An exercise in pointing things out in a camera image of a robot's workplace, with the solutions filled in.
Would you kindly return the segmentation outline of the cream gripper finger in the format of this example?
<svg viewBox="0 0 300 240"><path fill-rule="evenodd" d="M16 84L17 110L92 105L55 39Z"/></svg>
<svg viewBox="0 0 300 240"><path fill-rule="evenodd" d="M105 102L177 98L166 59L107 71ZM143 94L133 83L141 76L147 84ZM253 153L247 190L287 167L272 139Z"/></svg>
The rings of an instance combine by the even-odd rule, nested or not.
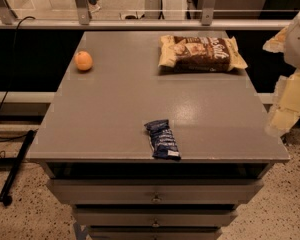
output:
<svg viewBox="0 0 300 240"><path fill-rule="evenodd" d="M300 118L300 69L276 83L265 131L274 137L288 133Z"/></svg>
<svg viewBox="0 0 300 240"><path fill-rule="evenodd" d="M288 27L284 27L275 36L267 40L263 45L263 49L267 52L283 53L287 30Z"/></svg>

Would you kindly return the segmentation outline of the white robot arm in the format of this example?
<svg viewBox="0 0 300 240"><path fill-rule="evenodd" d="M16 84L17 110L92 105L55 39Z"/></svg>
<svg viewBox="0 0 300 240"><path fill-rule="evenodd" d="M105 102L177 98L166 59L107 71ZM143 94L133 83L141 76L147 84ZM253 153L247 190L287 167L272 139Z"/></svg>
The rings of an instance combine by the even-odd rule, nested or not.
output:
<svg viewBox="0 0 300 240"><path fill-rule="evenodd" d="M284 61L296 70L276 83L265 131L281 137L288 133L300 118L300 12L292 22L265 42L267 52L282 53Z"/></svg>

